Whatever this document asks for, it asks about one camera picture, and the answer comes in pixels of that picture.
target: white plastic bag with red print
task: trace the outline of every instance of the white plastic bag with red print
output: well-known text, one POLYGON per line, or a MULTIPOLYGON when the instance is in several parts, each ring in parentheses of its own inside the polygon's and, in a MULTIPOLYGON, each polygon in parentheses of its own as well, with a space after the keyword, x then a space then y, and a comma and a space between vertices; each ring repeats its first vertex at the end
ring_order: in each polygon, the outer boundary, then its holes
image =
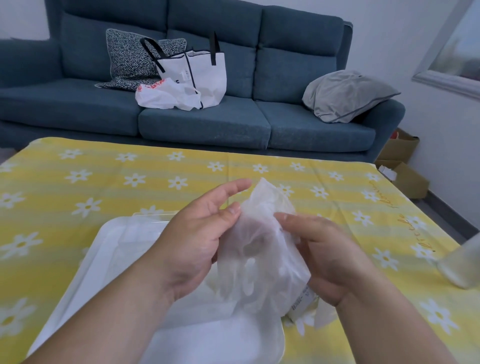
POLYGON ((218 278, 220 294, 239 301, 244 310, 258 312, 264 304, 285 315, 310 279, 294 238, 281 229, 275 212, 295 208, 265 179, 241 204, 237 223, 220 239, 218 278))
POLYGON ((178 84, 167 78, 153 85, 140 85, 135 92, 138 105, 150 109, 173 109, 190 111, 200 109, 200 92, 189 84, 178 84))

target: blue sofa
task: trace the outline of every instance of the blue sofa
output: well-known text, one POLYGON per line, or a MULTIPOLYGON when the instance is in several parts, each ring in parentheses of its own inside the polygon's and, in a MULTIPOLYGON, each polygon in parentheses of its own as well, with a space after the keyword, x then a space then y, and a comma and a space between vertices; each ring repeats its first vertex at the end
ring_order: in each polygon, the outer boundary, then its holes
POLYGON ((352 24, 238 0, 46 0, 47 41, 0 40, 0 147, 60 136, 114 143, 373 162, 405 108, 385 101, 348 124, 321 122, 301 98, 345 69, 352 24), (215 30, 227 92, 204 110, 144 109, 110 80, 105 31, 185 38, 208 48, 215 30))

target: sofa armrest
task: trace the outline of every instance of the sofa armrest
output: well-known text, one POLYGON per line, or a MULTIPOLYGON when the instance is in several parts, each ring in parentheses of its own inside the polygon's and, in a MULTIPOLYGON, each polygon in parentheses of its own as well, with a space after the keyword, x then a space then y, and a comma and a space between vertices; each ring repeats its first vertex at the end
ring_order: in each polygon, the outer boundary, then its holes
POLYGON ((366 112, 362 125, 375 129, 376 135, 372 146, 366 152, 366 161, 373 163, 388 138, 395 131, 405 115, 405 106, 396 100, 381 102, 366 112))
POLYGON ((62 77, 56 40, 0 40, 0 87, 38 84, 62 77))

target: table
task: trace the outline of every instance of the table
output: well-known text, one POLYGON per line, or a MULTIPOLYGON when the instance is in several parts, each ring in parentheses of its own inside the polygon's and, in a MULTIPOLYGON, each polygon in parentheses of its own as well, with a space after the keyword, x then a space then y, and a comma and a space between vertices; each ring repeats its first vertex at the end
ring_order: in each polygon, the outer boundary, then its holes
MULTIPOLYGON (((434 266, 457 243, 374 165, 43 138, 0 167, 0 363, 24 358, 105 222, 179 210, 240 177, 265 177, 298 212, 342 226, 458 361, 478 362, 480 291, 452 286, 434 266)), ((353 363, 338 320, 312 326, 310 312, 284 319, 282 363, 353 363)))

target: hand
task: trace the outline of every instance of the hand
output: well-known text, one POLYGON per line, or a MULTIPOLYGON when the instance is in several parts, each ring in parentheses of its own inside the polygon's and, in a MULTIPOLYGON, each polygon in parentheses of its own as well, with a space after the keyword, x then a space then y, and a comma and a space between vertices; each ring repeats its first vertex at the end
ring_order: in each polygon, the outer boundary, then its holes
POLYGON ((238 202, 219 208, 251 185, 249 179, 228 182, 190 202, 147 252, 150 264, 160 269, 163 289, 173 293, 173 300, 186 296, 204 280, 216 256, 218 239, 240 216, 238 202))
POLYGON ((334 222, 325 218, 276 213, 283 230, 301 238, 297 245, 312 278, 309 287, 337 306, 364 277, 378 274, 362 249, 334 222))

